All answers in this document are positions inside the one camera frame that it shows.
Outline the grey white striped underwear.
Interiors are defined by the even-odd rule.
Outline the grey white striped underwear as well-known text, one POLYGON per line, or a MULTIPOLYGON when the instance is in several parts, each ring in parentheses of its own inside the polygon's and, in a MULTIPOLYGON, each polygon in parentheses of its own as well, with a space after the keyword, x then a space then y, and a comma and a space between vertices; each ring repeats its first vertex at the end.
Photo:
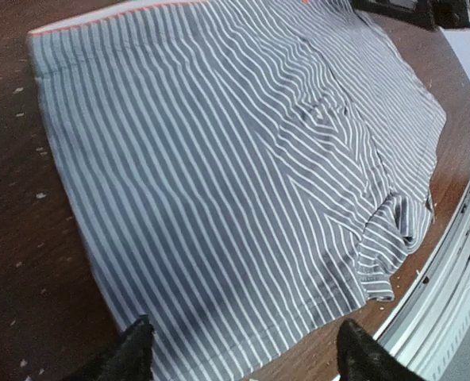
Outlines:
POLYGON ((446 115, 346 1, 135 1, 29 34, 103 298, 158 380, 239 380, 392 300, 446 115))

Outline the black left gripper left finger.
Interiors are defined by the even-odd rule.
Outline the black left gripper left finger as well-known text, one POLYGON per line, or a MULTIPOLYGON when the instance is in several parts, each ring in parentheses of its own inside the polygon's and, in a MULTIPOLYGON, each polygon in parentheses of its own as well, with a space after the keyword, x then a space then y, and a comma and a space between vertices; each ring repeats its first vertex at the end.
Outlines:
POLYGON ((63 381, 153 380, 152 346, 154 328, 141 315, 108 348, 63 378, 63 381))

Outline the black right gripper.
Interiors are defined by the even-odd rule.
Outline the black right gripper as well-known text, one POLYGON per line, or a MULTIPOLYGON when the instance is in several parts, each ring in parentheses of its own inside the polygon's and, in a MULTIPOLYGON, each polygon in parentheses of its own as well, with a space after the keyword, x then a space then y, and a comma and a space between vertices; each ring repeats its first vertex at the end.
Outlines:
POLYGON ((470 29, 470 1, 352 0, 350 3, 353 9, 389 17, 427 30, 470 29))

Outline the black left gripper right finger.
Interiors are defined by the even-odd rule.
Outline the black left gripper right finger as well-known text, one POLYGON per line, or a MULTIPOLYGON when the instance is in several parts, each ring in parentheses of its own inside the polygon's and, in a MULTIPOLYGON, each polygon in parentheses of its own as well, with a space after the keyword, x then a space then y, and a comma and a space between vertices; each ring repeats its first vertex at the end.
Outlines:
POLYGON ((355 320, 345 319, 337 333, 337 371, 343 381, 423 381, 401 365, 355 320))

